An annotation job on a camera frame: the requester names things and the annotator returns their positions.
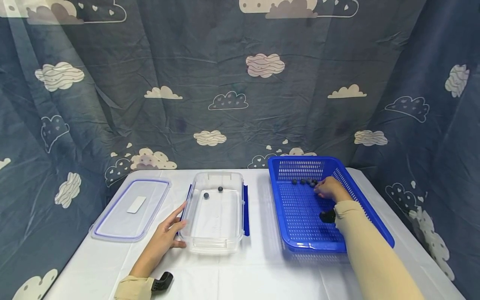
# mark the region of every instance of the table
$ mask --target table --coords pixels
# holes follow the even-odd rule
[[[146,237],[129,244],[95,240],[88,235],[45,299],[113,299],[117,283],[127,276],[156,225],[186,199],[189,185],[200,171],[206,170],[159,170],[158,177],[169,178],[172,187]],[[282,254],[267,169],[224,171],[241,173],[249,186],[251,236],[245,237],[240,250],[230,256],[204,256],[183,249],[170,250],[152,276],[160,278],[164,271],[169,271],[175,279],[167,294],[154,299],[291,300],[299,295],[316,300],[362,299],[348,262],[294,260]],[[393,235],[395,252],[425,298],[465,299],[362,172],[351,168],[348,171]]]

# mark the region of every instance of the blue plastic basket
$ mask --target blue plastic basket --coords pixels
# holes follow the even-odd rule
[[[317,196],[301,179],[321,181],[335,177],[359,202],[367,218],[393,248],[395,241],[375,210],[367,201],[343,164],[329,156],[275,156],[268,160],[276,215],[284,245],[291,252],[345,253],[342,234],[334,223],[320,220],[321,211],[333,209],[335,203]]]

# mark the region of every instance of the clear plastic container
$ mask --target clear plastic container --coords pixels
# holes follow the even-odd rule
[[[201,254],[236,252],[243,236],[248,235],[244,231],[244,212],[248,223],[248,207],[244,209],[246,197],[240,173],[198,173],[182,215],[187,226],[179,232],[187,248]]]

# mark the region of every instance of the blue curtain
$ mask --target blue curtain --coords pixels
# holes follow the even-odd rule
[[[1,298],[40,299],[130,172],[279,155],[361,168],[478,298],[476,6],[0,0]]]
[[[352,162],[467,299],[480,297],[478,14],[426,3],[367,126],[388,143]]]

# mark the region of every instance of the white label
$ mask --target white label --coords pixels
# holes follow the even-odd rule
[[[137,199],[130,205],[130,208],[127,210],[127,213],[129,214],[136,214],[138,210],[140,209],[140,206],[145,202],[145,199],[147,197],[143,196],[138,196]]]

